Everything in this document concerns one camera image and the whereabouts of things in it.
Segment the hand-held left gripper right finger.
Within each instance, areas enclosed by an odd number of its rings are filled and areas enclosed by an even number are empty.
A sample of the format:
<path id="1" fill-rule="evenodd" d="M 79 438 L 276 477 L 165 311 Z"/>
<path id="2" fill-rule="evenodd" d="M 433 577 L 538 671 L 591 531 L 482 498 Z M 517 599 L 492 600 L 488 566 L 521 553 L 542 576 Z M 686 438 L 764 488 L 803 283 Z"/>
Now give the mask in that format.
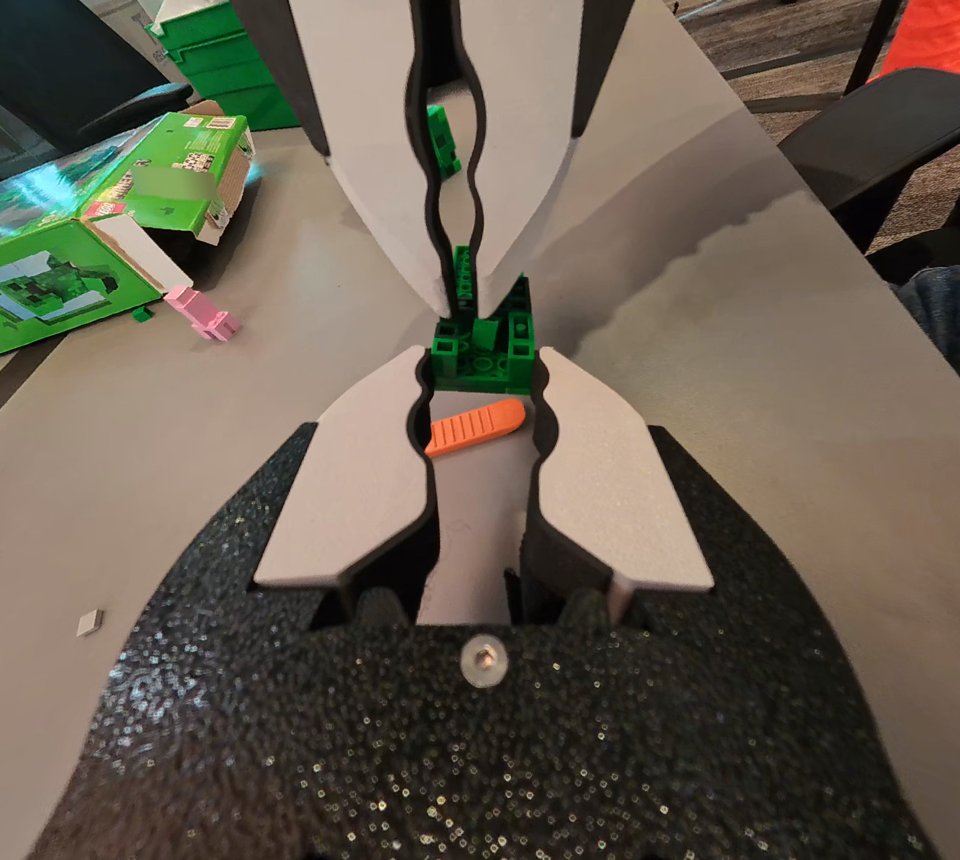
<path id="1" fill-rule="evenodd" d="M 525 519 L 525 621 L 594 590 L 613 622 L 638 591 L 707 593 L 714 574 L 642 416 L 553 347 L 531 386 L 536 460 Z"/>

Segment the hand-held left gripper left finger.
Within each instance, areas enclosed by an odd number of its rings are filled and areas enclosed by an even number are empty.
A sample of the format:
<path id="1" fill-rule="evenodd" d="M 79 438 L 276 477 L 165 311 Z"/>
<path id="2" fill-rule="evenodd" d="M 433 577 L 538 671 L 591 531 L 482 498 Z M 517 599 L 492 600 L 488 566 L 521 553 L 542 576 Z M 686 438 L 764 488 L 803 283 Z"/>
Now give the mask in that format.
<path id="1" fill-rule="evenodd" d="M 320 415 L 255 569 L 258 587 L 342 587 L 427 513 L 428 463 L 410 421 L 428 358 L 410 346 Z"/>

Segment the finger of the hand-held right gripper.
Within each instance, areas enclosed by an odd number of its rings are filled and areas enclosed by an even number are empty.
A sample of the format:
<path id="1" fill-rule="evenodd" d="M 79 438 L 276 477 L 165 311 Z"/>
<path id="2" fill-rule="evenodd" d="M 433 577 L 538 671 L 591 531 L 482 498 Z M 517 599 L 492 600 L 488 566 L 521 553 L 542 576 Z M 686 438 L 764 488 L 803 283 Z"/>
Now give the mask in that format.
<path id="1" fill-rule="evenodd" d="M 456 302 L 427 123 L 422 0 L 287 0 L 328 166 L 392 266 L 439 318 Z"/>
<path id="2" fill-rule="evenodd" d="M 482 318 L 525 270 L 570 169 L 583 12 L 584 0 L 455 0 L 478 117 L 467 179 Z"/>

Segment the green brick assembly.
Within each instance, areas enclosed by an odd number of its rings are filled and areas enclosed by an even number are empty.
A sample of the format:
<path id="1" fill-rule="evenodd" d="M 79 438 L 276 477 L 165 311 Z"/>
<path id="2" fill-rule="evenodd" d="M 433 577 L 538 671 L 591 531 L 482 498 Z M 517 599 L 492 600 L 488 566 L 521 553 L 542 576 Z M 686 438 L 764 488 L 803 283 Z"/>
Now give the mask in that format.
<path id="1" fill-rule="evenodd" d="M 454 249 L 457 308 L 438 320 L 431 344 L 436 391 L 528 396 L 536 360 L 529 281 L 520 276 L 487 318 L 476 315 L 470 251 Z"/>

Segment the grey desk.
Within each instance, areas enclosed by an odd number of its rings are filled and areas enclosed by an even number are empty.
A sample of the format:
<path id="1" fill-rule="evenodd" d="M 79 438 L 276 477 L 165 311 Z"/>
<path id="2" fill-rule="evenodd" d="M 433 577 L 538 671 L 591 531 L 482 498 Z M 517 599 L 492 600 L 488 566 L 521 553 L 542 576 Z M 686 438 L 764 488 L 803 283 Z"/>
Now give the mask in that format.
<path id="1" fill-rule="evenodd" d="M 202 286 L 68 335 L 2 407 L 2 858 L 25 858 L 171 566 L 436 318 L 301 130 Z M 637 0 L 534 250 L 535 337 L 665 427 L 792 561 L 958 858 L 958 377 L 662 0 Z M 80 617 L 102 626 L 78 638 Z"/>

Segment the green plastic storage bin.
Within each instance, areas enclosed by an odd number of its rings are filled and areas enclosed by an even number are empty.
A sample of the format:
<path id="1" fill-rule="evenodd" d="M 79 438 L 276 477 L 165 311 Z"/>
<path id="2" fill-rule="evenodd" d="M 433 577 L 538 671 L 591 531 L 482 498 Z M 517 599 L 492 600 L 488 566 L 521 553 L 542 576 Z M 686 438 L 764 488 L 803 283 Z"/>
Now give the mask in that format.
<path id="1" fill-rule="evenodd" d="M 198 95 L 253 132 L 295 129 L 299 121 L 230 3 L 146 26 Z"/>

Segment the green brick figure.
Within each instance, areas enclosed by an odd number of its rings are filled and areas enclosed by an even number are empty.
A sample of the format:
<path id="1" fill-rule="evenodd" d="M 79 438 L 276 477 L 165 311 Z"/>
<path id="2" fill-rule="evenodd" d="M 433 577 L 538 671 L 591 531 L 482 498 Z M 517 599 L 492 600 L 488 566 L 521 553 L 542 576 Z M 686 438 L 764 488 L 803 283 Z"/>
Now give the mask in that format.
<path id="1" fill-rule="evenodd" d="M 442 105 L 427 106 L 427 124 L 440 177 L 446 181 L 462 169 L 447 112 Z"/>

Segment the orange brick separator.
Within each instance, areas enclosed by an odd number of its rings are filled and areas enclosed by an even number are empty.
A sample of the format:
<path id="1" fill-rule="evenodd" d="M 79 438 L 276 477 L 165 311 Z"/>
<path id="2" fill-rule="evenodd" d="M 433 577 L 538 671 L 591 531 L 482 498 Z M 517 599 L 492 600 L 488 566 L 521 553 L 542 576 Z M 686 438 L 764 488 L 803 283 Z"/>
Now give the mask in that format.
<path id="1" fill-rule="evenodd" d="M 524 404 L 517 398 L 500 399 L 439 419 L 431 424 L 425 455 L 435 459 L 507 437 L 518 431 L 525 419 Z"/>

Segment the green toy box open flaps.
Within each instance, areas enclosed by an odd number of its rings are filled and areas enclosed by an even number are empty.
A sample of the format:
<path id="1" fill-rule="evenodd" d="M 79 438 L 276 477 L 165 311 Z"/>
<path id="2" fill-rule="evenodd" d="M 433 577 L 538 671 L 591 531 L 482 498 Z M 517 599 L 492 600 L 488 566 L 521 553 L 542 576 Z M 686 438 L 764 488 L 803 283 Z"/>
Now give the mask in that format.
<path id="1" fill-rule="evenodd" d="M 80 216 L 127 215 L 145 230 L 218 245 L 239 206 L 255 147 L 244 116 L 170 112 L 125 138 Z"/>

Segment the black mesh office chair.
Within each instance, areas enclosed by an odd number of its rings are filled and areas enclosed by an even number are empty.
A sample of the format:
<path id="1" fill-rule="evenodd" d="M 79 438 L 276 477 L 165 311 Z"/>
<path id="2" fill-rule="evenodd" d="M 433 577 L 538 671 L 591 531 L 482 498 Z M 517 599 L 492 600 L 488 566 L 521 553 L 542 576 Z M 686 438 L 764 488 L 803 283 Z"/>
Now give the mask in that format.
<path id="1" fill-rule="evenodd" d="M 80 0 L 1 0 L 2 108 L 61 155 L 188 106 L 174 83 Z"/>

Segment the pink pig brick figure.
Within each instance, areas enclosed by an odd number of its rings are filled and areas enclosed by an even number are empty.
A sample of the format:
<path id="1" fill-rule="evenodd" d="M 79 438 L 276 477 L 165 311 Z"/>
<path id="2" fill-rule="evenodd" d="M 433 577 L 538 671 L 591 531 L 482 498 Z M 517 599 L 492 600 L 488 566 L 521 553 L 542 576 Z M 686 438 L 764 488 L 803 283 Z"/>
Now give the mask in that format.
<path id="1" fill-rule="evenodd" d="M 227 342 L 241 328 L 228 311 L 217 308 L 205 294 L 190 286 L 177 286 L 163 296 L 164 302 L 189 321 L 192 329 L 204 339 Z"/>

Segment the green toy box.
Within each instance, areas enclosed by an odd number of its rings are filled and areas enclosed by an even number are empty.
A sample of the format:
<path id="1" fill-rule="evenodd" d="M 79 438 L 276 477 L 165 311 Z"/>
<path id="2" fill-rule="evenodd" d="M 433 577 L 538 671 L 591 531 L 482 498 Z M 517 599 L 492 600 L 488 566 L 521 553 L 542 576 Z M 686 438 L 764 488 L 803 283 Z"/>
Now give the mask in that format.
<path id="1" fill-rule="evenodd" d="M 87 206 L 54 162 L 2 182 L 1 221 L 2 353 L 194 285 L 131 207 Z"/>

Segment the person's leg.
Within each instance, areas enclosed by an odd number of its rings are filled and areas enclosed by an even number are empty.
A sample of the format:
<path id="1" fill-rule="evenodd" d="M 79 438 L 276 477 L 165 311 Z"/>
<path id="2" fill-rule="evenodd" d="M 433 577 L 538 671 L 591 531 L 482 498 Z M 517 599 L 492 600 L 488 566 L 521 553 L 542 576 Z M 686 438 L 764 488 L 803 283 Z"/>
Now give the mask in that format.
<path id="1" fill-rule="evenodd" d="M 889 284 L 922 332 L 959 374 L 959 266 L 927 267 Z"/>

